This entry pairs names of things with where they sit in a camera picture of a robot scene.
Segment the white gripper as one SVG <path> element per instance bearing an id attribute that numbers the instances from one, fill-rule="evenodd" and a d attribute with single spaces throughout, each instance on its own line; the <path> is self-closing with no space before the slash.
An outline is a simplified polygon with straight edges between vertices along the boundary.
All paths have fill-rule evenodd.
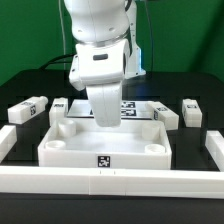
<path id="1" fill-rule="evenodd" d="M 121 123 L 122 83 L 86 87 L 96 123 L 100 127 L 115 127 Z"/>

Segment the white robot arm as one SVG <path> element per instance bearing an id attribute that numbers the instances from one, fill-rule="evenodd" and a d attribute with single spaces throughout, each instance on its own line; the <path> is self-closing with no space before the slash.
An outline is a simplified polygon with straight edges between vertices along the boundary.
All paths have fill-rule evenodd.
<path id="1" fill-rule="evenodd" d="M 86 90 L 96 123 L 121 123 L 122 82 L 141 76 L 134 0 L 64 0 L 77 41 L 69 81 Z"/>

